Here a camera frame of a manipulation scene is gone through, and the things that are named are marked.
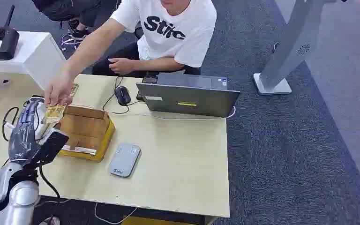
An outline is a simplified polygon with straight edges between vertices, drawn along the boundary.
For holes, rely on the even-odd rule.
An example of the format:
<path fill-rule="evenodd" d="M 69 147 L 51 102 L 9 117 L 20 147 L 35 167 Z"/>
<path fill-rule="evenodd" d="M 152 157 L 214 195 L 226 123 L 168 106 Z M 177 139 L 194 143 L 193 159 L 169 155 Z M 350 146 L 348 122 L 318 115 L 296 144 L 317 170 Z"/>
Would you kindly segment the person's left hand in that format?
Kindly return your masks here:
<path fill-rule="evenodd" d="M 128 75 L 135 70 L 135 60 L 127 58 L 110 58 L 109 68 L 118 75 Z"/>

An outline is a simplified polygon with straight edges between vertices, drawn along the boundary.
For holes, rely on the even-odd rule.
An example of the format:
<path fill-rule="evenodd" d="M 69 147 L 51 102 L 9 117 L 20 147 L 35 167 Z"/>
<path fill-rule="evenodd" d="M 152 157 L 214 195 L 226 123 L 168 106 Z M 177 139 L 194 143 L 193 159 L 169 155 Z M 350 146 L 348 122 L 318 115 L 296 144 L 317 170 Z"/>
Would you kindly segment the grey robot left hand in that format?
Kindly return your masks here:
<path fill-rule="evenodd" d="M 10 162 L 25 163 L 31 160 L 39 149 L 36 141 L 35 120 L 40 122 L 38 106 L 43 104 L 44 98 L 33 96 L 23 105 L 8 142 Z"/>

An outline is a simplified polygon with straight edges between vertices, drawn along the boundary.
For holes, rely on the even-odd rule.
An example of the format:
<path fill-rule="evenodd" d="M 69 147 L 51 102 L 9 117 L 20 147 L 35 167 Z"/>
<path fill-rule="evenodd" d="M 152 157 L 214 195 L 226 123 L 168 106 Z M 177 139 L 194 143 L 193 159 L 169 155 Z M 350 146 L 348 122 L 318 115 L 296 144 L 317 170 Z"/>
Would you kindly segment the person's right hand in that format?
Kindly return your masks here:
<path fill-rule="evenodd" d="M 73 84 L 74 78 L 70 74 L 58 73 L 45 89 L 45 104 L 49 106 L 71 104 Z"/>

